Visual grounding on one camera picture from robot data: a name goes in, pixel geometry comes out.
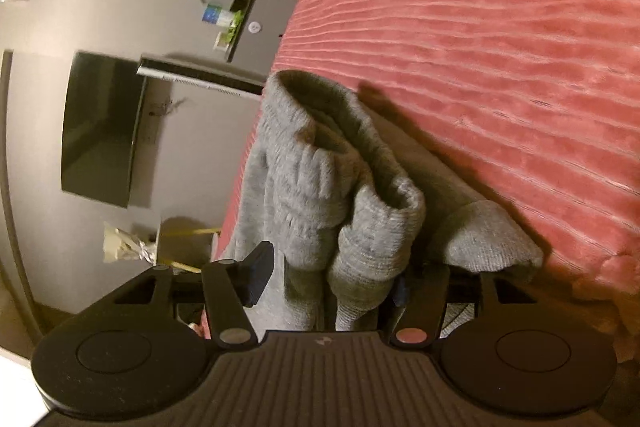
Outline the white plastic bag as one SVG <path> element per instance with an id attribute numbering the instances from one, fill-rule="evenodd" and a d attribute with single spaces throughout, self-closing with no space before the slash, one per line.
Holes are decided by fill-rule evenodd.
<path id="1" fill-rule="evenodd" d="M 145 242 L 137 235 L 122 231 L 104 223 L 103 262 L 140 260 L 148 265 L 157 264 L 157 247 L 154 242 Z"/>

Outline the pink ribbed bed blanket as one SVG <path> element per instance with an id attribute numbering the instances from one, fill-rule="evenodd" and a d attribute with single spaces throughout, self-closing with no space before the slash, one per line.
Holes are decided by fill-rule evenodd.
<path id="1" fill-rule="evenodd" d="M 360 102 L 541 249 L 524 287 L 639 355 L 639 0 L 298 0 L 273 74 Z"/>

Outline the blue white box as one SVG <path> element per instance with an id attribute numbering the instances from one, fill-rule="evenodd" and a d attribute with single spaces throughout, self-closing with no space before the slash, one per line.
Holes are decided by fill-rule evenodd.
<path id="1" fill-rule="evenodd" d="M 217 5 L 207 5 L 202 21 L 221 28 L 231 28 L 235 25 L 235 14 Z"/>

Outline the grey drawer cabinet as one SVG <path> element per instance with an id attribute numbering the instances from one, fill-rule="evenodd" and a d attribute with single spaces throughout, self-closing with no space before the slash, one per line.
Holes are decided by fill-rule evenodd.
<path id="1" fill-rule="evenodd" d="M 228 62 L 268 74 L 297 0 L 250 0 L 233 37 Z"/>

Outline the grey wall shelf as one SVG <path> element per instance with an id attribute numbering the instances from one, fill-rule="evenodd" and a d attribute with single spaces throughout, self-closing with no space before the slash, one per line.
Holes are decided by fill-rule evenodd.
<path id="1" fill-rule="evenodd" d="M 260 98 L 266 78 L 254 72 L 222 65 L 204 65 L 178 58 L 143 54 L 138 62 L 137 74 L 142 77 L 183 82 L 206 89 Z"/>

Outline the black wall television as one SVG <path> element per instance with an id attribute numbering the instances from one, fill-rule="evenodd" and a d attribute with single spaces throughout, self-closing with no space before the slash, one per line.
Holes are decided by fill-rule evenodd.
<path id="1" fill-rule="evenodd" d="M 63 119 L 63 191 L 128 206 L 145 88 L 136 62 L 76 52 Z"/>

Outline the grey sweatpants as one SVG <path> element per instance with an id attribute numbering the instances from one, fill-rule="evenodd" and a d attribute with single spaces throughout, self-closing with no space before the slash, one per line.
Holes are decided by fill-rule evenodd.
<path id="1" fill-rule="evenodd" d="M 411 262 L 530 277 L 541 249 L 500 205 L 352 90 L 300 70 L 272 74 L 224 255 L 274 249 L 248 316 L 269 331 L 374 329 Z"/>

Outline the green small plant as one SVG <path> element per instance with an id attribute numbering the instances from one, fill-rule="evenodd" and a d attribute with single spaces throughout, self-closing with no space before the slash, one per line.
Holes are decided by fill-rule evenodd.
<path id="1" fill-rule="evenodd" d="M 236 35 L 240 31 L 244 17 L 245 13 L 243 11 L 236 11 L 232 13 L 230 25 L 218 32 L 214 44 L 214 48 L 216 50 L 228 51 L 228 49 L 231 48 Z"/>

